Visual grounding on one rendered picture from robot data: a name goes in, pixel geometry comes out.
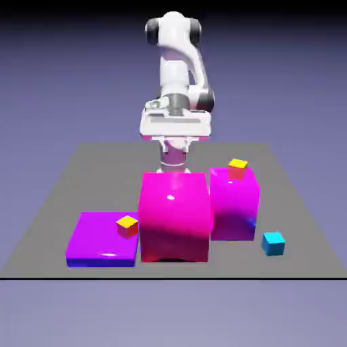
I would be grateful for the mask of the large flat purple box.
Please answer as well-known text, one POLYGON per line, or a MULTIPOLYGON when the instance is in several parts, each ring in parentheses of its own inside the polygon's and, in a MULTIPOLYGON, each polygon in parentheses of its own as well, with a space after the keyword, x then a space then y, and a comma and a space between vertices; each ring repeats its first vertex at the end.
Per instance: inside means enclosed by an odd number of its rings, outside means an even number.
POLYGON ((70 268, 130 268, 136 264, 138 234, 125 239, 117 233, 116 221, 136 211, 83 211, 65 251, 70 268))

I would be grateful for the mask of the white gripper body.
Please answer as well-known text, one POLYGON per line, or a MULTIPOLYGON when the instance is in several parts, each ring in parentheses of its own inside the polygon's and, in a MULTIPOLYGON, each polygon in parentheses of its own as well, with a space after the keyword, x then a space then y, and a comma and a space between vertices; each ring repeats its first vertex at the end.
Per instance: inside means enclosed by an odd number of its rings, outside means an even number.
POLYGON ((183 115, 172 116, 166 108, 144 108, 140 120, 140 135, 145 140, 158 137, 210 137, 211 114, 184 109, 183 115))

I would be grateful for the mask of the small cyan cube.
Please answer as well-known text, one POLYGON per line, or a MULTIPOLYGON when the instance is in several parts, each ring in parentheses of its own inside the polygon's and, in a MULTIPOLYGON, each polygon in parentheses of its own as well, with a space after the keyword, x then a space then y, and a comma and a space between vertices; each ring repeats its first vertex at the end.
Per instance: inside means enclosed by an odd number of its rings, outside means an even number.
POLYGON ((280 232, 265 232, 262 236, 262 249, 267 256, 282 256, 285 239, 280 232))

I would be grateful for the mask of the small yellow cube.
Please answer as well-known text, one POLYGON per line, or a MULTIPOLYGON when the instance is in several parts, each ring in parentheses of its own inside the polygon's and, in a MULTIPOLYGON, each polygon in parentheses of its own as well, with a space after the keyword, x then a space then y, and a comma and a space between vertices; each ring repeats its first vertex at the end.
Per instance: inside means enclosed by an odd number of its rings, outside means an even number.
POLYGON ((126 215, 116 221, 117 233, 125 239, 130 239, 138 234, 137 219, 126 215))
POLYGON ((228 164, 228 178, 242 180, 247 172, 248 161, 233 158, 228 164))

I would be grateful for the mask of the large pink box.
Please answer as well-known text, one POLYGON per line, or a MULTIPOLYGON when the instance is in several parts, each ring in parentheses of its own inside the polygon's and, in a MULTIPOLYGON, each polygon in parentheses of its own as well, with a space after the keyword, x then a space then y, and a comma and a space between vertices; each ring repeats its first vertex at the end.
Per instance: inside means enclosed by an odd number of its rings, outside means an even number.
POLYGON ((142 262, 208 261, 213 213, 206 173, 144 173, 138 217, 142 262))

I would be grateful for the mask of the large magenta box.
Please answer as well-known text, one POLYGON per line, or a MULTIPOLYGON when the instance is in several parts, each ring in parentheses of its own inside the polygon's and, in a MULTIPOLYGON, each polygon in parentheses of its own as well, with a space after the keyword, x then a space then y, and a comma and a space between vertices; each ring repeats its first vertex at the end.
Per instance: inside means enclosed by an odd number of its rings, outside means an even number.
POLYGON ((260 186, 251 168, 240 180, 228 177, 226 168, 209 170, 213 209, 213 241, 252 241, 255 237, 260 186))

